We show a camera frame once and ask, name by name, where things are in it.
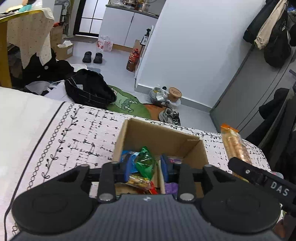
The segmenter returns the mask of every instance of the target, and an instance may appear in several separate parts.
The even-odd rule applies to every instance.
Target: black slipper
[[[94,63],[101,64],[103,62],[103,54],[96,53],[96,57],[94,58]]]
[[[83,57],[82,62],[84,62],[84,63],[91,63],[91,51],[87,51],[84,54],[84,57]]]

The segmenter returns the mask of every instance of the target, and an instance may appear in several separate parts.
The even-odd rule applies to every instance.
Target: black bag
[[[251,24],[248,26],[247,30],[244,33],[244,40],[248,43],[253,44],[262,25],[270,16],[272,10],[275,8],[279,0],[266,0],[266,4],[257,14]]]
[[[116,101],[116,95],[95,71],[81,69],[65,80],[66,92],[77,104],[106,109]]]
[[[288,13],[285,10],[272,29],[269,42],[264,48],[264,59],[272,67],[281,68],[291,54],[287,30]]]

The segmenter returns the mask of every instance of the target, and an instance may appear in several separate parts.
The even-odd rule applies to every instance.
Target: tissue
[[[69,47],[71,45],[73,45],[73,44],[71,43],[70,40],[65,40],[62,44],[58,44],[57,46],[59,48],[67,48],[67,47]]]

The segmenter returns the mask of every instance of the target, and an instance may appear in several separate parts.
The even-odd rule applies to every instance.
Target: gray sneaker
[[[179,113],[171,110],[170,108],[166,108],[164,111],[159,113],[159,120],[164,123],[180,126],[180,118]]]

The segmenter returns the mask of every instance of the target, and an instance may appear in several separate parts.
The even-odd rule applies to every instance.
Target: white cabinet
[[[134,12],[107,7],[100,29],[102,36],[109,36],[114,44],[124,45]]]
[[[144,35],[147,33],[147,29],[151,29],[151,26],[155,26],[156,22],[156,18],[140,13],[135,13],[124,46],[133,48],[135,41],[141,41]]]
[[[156,18],[141,13],[106,7],[99,35],[109,36],[114,44],[132,48],[156,22]]]

